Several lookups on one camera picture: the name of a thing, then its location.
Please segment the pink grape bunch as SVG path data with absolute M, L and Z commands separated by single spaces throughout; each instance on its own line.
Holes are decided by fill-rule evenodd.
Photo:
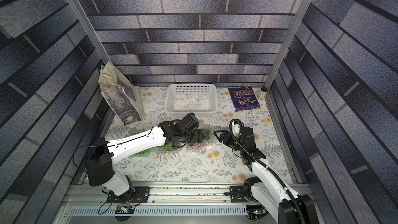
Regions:
M 202 149 L 202 148 L 206 148 L 207 146 L 209 146 L 209 143 L 189 143 L 188 144 L 188 148 L 189 149 Z

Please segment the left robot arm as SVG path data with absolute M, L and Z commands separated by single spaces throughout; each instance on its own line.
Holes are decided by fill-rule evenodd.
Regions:
M 178 149 L 186 144 L 202 144 L 208 139 L 207 130 L 170 121 L 118 140 L 99 138 L 88 146 L 84 158 L 89 184 L 92 187 L 104 186 L 116 196 L 122 196 L 132 190 L 132 186 L 128 177 L 115 169 L 115 164 L 154 147 L 172 144 Z

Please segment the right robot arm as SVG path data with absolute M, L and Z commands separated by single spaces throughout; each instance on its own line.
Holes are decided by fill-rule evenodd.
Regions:
M 244 196 L 258 201 L 278 224 L 318 224 L 316 208 L 308 195 L 301 195 L 271 168 L 265 154 L 256 147 L 253 129 L 242 127 L 236 134 L 214 131 L 217 140 L 240 152 L 240 157 L 254 177 L 245 180 Z

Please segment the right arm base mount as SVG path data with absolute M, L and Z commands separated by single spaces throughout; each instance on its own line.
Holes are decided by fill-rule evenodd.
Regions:
M 246 196 L 243 186 L 230 186 L 228 196 L 232 203 L 257 202 L 257 200 L 251 200 Z

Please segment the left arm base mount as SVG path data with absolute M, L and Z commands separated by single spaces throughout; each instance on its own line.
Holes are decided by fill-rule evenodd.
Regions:
M 122 203 L 122 204 L 141 204 L 147 203 L 150 193 L 150 187 L 134 187 L 120 196 L 116 196 L 112 191 L 109 192 L 107 203 Z

